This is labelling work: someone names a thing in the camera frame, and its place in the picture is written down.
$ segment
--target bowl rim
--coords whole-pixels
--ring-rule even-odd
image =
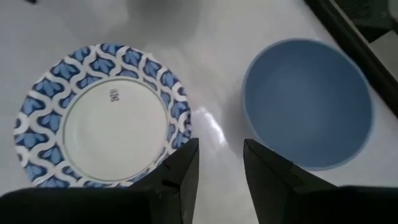
[[[244,114],[244,117],[245,117],[246,121],[249,123],[249,127],[252,130],[252,132],[254,133],[254,135],[256,137],[256,140],[258,140],[263,146],[271,149],[267,145],[267,143],[264,140],[262,140],[262,138],[260,138],[260,135],[258,134],[256,129],[254,128],[254,125],[253,125],[253,123],[252,123],[252,121],[250,119],[250,116],[249,116],[249,113],[248,113],[248,110],[247,110],[247,106],[246,106],[246,100],[245,100],[246,99],[247,81],[248,81],[248,77],[249,77],[250,71],[252,70],[252,67],[258,61],[258,59],[261,56],[263,56],[267,51],[269,51],[270,49],[272,49],[272,48],[274,48],[274,47],[276,47],[278,45],[286,44],[288,42],[298,42],[298,41],[304,41],[304,42],[309,42],[309,43],[312,43],[312,44],[322,45],[322,46],[324,46],[324,47],[326,47],[326,48],[328,48],[328,49],[340,54],[348,63],[351,64],[351,66],[354,67],[354,69],[357,71],[359,76],[362,78],[363,84],[364,84],[365,88],[367,89],[367,93],[368,93],[367,96],[369,98],[370,107],[371,107],[371,109],[370,109],[371,110],[370,111],[371,112],[370,125],[369,125],[368,131],[367,131],[367,133],[365,135],[364,141],[363,141],[362,145],[359,147],[359,149],[353,155],[349,156],[345,160],[343,160],[343,161],[341,161],[341,162],[339,162],[337,164],[333,164],[333,165],[326,166],[326,167],[312,167],[312,166],[304,166],[302,164],[296,164],[296,165],[298,165],[298,166],[300,166],[300,167],[302,167],[302,168],[304,168],[306,170],[312,170],[312,171],[333,169],[335,167],[339,167],[341,165],[344,165],[344,164],[348,163],[349,161],[354,159],[365,148],[365,145],[368,143],[370,135],[371,135],[371,133],[372,133],[372,131],[374,129],[374,120],[375,120],[374,119],[375,118],[375,115],[374,115],[375,114],[374,100],[373,100],[372,95],[371,95],[371,89],[372,88],[371,88],[370,84],[368,83],[368,81],[367,81],[364,73],[362,72],[361,68],[348,55],[346,55],[345,52],[343,52],[341,49],[337,49],[335,47],[332,47],[331,45],[326,44],[326,43],[324,43],[322,41],[319,41],[319,40],[309,39],[309,38],[298,38],[298,37],[297,38],[288,38],[288,39],[279,40],[277,42],[274,42],[273,44],[268,45],[267,47],[262,49],[256,55],[256,57],[251,61],[250,65],[249,65],[249,67],[246,70],[246,73],[244,75],[242,88],[241,88],[241,102],[242,102],[243,114]]]

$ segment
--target blue bowl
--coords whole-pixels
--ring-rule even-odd
[[[353,158],[373,123],[362,71],[314,40],[283,40],[263,50],[244,79],[243,108],[265,146],[312,170]]]

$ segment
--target white table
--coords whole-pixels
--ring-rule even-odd
[[[2,0],[0,30],[0,195],[30,186],[12,138],[27,90],[69,52],[120,42],[152,52],[186,86],[200,138],[194,223],[257,223],[242,158],[243,139],[253,138],[240,100],[251,60],[290,37],[336,46],[301,0]],[[398,119],[371,94],[375,120],[364,149],[315,175],[337,185],[398,186]]]

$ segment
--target blue and white plate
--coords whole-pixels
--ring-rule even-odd
[[[14,130],[38,187],[128,187],[190,137],[177,77],[151,54],[117,44],[83,47],[46,72]]]

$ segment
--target black edge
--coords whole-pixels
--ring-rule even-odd
[[[305,0],[340,47],[361,68],[369,83],[398,118],[398,83],[330,0]]]

